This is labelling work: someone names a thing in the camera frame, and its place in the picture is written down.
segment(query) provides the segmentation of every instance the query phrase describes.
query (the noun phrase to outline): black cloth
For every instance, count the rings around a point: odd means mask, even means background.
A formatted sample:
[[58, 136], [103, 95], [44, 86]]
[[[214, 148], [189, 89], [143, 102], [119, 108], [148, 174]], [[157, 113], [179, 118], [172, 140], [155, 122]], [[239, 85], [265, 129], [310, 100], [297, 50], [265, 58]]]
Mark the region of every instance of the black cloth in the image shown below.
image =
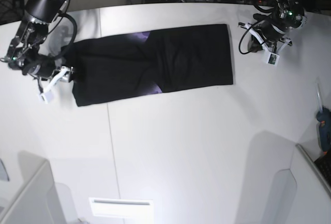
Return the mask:
[[77, 72], [72, 92], [78, 106], [233, 84], [225, 24], [83, 40], [65, 59]]

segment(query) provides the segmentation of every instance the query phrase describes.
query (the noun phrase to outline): table surface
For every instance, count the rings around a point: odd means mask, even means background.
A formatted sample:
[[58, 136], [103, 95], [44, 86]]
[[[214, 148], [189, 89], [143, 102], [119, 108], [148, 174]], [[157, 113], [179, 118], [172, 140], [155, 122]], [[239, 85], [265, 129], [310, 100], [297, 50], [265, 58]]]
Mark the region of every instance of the table surface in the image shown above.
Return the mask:
[[[77, 108], [72, 85], [59, 84], [56, 101], [43, 105], [36, 82], [0, 65], [0, 158], [12, 179], [0, 182], [0, 197], [22, 184], [21, 151], [27, 151], [50, 160], [77, 215], [93, 223], [122, 221], [93, 217], [88, 197], [152, 199], [157, 224], [259, 222], [273, 176], [290, 168], [295, 143], [319, 153], [314, 83], [320, 81], [331, 106], [331, 18], [309, 13], [273, 67], [262, 62], [263, 53], [243, 56], [237, 48], [244, 33], [238, 22], [253, 22], [255, 12], [231, 4], [148, 4], [72, 13], [77, 40], [225, 23], [234, 64], [230, 86]], [[0, 57], [18, 25], [0, 27]], [[55, 54], [71, 32], [63, 21], [41, 51]]]

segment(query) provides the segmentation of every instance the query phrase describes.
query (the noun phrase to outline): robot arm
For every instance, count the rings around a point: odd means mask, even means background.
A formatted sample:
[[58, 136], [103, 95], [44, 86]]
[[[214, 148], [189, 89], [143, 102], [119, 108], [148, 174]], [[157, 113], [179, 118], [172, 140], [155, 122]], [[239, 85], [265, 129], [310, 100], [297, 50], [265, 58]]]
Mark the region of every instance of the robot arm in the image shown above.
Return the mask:
[[251, 1], [255, 8], [264, 14], [254, 14], [253, 18], [257, 22], [253, 25], [239, 23], [242, 28], [247, 29], [243, 37], [247, 33], [252, 34], [248, 43], [248, 52], [242, 52], [241, 50], [242, 37], [239, 43], [240, 53], [248, 54], [266, 50], [274, 56], [277, 55], [277, 43], [279, 41], [291, 46], [291, 40], [285, 38], [285, 36], [292, 29], [302, 27], [306, 23], [305, 10], [301, 1], [275, 0], [275, 6], [272, 9], [262, 9], [255, 4], [254, 0]]
[[[63, 67], [55, 65], [55, 61], [61, 59], [67, 49], [54, 57], [38, 52], [50, 33], [49, 24], [57, 17], [67, 18], [72, 22], [74, 34], [70, 44], [73, 43], [77, 24], [66, 14], [69, 2], [70, 0], [28, 0], [22, 22], [2, 62], [8, 63], [9, 68], [21, 70], [24, 75], [30, 74], [38, 80], [55, 78], [63, 70]], [[72, 69], [66, 69], [64, 76], [69, 77], [68, 74], [71, 73]]]

